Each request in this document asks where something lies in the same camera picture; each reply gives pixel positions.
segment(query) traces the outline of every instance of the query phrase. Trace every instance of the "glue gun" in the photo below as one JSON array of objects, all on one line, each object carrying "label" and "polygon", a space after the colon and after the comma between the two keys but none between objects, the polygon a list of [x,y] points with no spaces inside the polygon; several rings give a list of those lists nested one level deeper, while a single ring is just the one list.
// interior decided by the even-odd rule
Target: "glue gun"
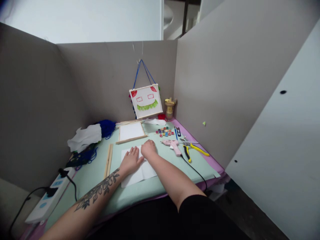
[{"label": "glue gun", "polygon": [[178,148],[179,142],[178,141],[173,141],[173,140],[163,140],[161,141],[164,145],[170,146],[170,148],[173,148],[174,152],[176,153],[177,157],[181,156],[181,152]]}]

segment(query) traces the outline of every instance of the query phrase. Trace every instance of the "pliers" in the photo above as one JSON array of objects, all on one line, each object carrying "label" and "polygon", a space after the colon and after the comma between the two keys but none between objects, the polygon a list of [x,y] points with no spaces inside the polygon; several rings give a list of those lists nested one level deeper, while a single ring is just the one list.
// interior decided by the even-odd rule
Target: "pliers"
[{"label": "pliers", "polygon": [[[180,140],[181,140],[182,142],[185,142],[185,141],[186,141],[185,139],[186,139],[186,138],[180,138]],[[183,143],[184,152],[185,152],[185,154],[187,155],[187,158],[188,158],[188,160],[189,160],[189,163],[191,163],[191,158],[190,158],[190,155],[189,155],[189,147],[188,147],[188,146],[190,146],[191,148],[197,150],[198,152],[201,152],[203,155],[205,155],[205,156],[207,156],[207,157],[210,156],[209,153],[206,153],[206,152],[203,151],[202,149],[194,146],[192,143]]]}]

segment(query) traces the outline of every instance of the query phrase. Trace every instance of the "green drawn smile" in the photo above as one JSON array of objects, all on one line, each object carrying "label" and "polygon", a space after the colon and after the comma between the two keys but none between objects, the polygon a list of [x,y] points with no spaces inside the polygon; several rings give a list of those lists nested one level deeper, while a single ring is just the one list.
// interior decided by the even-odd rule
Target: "green drawn smile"
[{"label": "green drawn smile", "polygon": [[155,100],[154,100],[154,103],[151,103],[151,104],[149,104],[149,105],[147,105],[147,106],[139,106],[139,105],[137,104],[137,109],[138,109],[139,111],[144,111],[144,110],[148,110],[148,109],[150,109],[150,108],[155,108],[157,105],[158,105],[158,102],[157,102],[157,100],[155,99]]}]

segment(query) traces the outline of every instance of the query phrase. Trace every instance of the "white power strip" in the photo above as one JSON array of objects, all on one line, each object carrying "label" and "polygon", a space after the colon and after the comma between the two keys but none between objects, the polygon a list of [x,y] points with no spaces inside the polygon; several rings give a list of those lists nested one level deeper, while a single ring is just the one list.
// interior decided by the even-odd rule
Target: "white power strip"
[{"label": "white power strip", "polygon": [[[75,170],[72,167],[68,167],[64,169],[68,172],[68,176],[70,178],[73,177]],[[69,179],[67,177],[62,178],[59,174],[54,180],[54,182],[51,184],[51,188],[58,188],[56,193],[52,197],[48,197],[47,193],[44,194],[44,196],[41,198],[41,200],[38,202],[36,207],[32,210],[30,215],[25,220],[25,223],[38,223],[42,220],[46,220],[58,204],[58,201],[60,197],[62,196],[64,190],[66,189]]]}]

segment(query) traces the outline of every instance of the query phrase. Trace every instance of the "light green mat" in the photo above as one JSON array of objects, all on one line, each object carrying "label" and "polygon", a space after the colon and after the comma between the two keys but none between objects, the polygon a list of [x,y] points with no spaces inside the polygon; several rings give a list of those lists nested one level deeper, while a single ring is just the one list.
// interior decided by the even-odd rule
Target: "light green mat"
[{"label": "light green mat", "polygon": [[[181,157],[176,157],[173,150],[171,150],[168,146],[160,143],[161,140],[166,139],[176,140],[175,135],[160,138],[159,135],[155,135],[154,133],[159,128],[162,128],[164,126],[151,124],[142,124],[142,126],[145,133],[149,135],[148,137],[127,143],[122,143],[119,145],[113,145],[110,173],[120,166],[121,151],[123,149],[142,145],[146,140],[152,139],[156,143],[158,153],[161,157],[165,158],[173,165],[181,169],[194,183],[203,181],[202,178],[190,166],[187,166],[187,163],[185,163]],[[168,122],[166,126],[170,127],[174,131],[174,126],[170,122]],[[119,129],[116,129],[110,139],[103,139],[97,145],[98,149],[96,159],[93,160],[91,164],[82,166],[82,168],[77,172],[77,174],[73,178],[73,181],[77,184],[78,199],[103,180],[109,144],[117,142],[118,139]],[[182,152],[184,159],[187,160],[182,144],[179,144],[179,149]],[[190,150],[189,153],[192,159],[192,166],[204,177],[204,179],[212,179],[215,177],[215,175],[220,176],[216,172],[216,170],[214,170],[206,162],[206,160],[198,151]],[[151,198],[163,193],[165,193],[165,190],[158,177],[149,178],[126,188],[121,188],[120,185],[114,192],[106,208],[101,213],[101,217],[117,212],[120,209],[130,206],[141,200]],[[70,208],[74,203],[74,187],[69,184],[60,202],[49,217],[45,230],[48,230],[59,219],[59,217],[61,217],[63,213],[66,212],[68,208]]]}]

